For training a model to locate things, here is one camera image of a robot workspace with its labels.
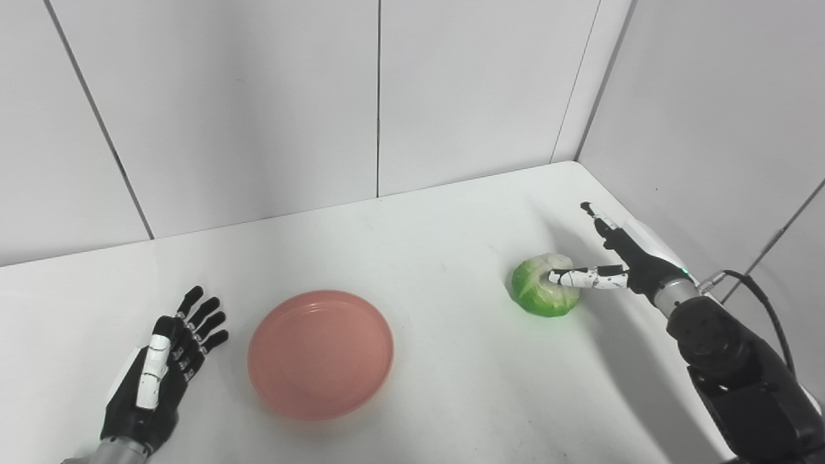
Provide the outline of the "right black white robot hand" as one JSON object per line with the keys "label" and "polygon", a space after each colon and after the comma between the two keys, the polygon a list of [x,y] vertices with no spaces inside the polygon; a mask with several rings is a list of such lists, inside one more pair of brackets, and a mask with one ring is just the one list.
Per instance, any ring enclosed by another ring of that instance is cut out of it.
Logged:
{"label": "right black white robot hand", "polygon": [[622,264],[596,267],[553,268],[546,274],[549,283],[580,289],[630,289],[645,296],[656,308],[669,316],[672,309],[701,296],[697,285],[683,267],[652,255],[615,221],[590,202],[580,208],[592,218],[604,248],[614,251]]}

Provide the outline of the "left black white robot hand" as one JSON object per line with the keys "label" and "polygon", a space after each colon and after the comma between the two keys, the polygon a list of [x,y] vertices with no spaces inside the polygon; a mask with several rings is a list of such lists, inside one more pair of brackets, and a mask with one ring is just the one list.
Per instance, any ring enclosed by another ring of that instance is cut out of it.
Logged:
{"label": "left black white robot hand", "polygon": [[178,408],[189,383],[207,356],[229,340],[221,326],[226,314],[213,296],[201,302],[204,289],[192,287],[173,314],[154,324],[106,405],[100,439],[103,445],[124,444],[139,458],[159,451],[177,428]]}

